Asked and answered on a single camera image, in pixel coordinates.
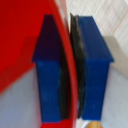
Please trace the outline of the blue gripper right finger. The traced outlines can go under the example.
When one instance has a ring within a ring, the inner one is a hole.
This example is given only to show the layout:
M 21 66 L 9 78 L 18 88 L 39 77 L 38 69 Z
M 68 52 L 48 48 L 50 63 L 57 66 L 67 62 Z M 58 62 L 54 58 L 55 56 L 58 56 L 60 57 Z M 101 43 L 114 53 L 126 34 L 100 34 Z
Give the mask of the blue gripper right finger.
M 78 117 L 100 120 L 114 59 L 92 16 L 71 16 L 70 37 L 78 78 Z

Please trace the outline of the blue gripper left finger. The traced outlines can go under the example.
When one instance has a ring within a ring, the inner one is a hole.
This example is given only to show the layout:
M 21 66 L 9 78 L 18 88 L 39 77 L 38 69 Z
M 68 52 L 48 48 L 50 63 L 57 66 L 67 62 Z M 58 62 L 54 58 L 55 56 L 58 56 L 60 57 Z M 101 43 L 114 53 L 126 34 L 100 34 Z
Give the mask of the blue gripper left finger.
M 43 123 L 68 118 L 68 71 L 60 34 L 52 15 L 45 15 L 33 55 Z

